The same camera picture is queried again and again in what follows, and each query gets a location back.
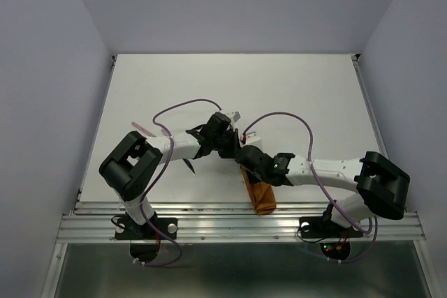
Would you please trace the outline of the orange brown cloth napkin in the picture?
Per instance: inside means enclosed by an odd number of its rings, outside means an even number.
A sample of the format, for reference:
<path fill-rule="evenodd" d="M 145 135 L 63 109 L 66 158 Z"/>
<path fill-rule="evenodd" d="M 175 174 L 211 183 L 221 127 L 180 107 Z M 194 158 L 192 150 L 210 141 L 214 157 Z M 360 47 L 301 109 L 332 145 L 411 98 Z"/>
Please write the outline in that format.
<path fill-rule="evenodd" d="M 271 214 L 277 208 L 277 201 L 270 184 L 257 180 L 244 167 L 240 167 L 251 205 L 259 216 Z"/>

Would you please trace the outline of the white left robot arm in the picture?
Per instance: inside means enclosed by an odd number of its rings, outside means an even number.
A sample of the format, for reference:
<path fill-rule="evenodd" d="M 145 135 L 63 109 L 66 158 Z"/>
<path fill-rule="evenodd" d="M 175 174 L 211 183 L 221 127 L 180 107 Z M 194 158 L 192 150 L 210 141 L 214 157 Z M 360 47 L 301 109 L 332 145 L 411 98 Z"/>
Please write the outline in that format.
<path fill-rule="evenodd" d="M 172 137 L 145 137 L 131 131 L 101 163 L 98 172 L 119 196 L 131 229 L 141 238 L 155 231 L 155 211 L 144 191 L 160 164 L 195 160 L 216 151 L 221 158 L 234 158 L 240 150 L 235 123 L 239 112 L 215 112 L 206 124 Z"/>

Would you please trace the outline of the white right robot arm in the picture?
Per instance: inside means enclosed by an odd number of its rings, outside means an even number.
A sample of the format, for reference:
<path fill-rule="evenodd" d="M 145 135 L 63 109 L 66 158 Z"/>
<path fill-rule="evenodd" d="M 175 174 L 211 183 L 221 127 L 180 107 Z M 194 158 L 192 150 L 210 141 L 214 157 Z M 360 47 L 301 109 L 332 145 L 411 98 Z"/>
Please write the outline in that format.
<path fill-rule="evenodd" d="M 323 231 L 337 235 L 364 219 L 404 217 L 410 176 L 385 156 L 368 151 L 351 160 L 311 160 L 292 153 L 273 157 L 246 145 L 235 161 L 258 180 L 272 186 L 318 186 L 329 200 L 330 212 L 321 219 Z"/>

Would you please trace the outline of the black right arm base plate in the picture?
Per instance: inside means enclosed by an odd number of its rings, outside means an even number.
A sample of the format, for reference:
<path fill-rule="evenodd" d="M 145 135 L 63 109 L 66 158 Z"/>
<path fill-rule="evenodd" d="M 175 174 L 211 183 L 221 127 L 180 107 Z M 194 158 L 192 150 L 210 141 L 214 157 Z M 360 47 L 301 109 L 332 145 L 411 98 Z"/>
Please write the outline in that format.
<path fill-rule="evenodd" d="M 340 237 L 360 238 L 363 233 L 351 226 L 344 228 L 331 221 L 333 205 L 329 204 L 321 216 L 303 216 L 300 218 L 298 234 L 303 239 L 335 239 Z"/>

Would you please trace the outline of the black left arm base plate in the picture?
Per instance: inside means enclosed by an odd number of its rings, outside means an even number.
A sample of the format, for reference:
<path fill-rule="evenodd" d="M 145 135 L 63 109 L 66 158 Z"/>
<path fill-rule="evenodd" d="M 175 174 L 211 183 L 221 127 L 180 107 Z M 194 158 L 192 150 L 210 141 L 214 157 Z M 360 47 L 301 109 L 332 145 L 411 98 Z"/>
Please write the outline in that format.
<path fill-rule="evenodd" d="M 147 223 L 138 225 L 127 215 L 113 216 L 111 222 L 115 226 L 115 239 L 118 241 L 166 239 L 155 232 Z M 153 224 L 171 239 L 177 238 L 178 220 L 176 218 L 157 218 Z"/>

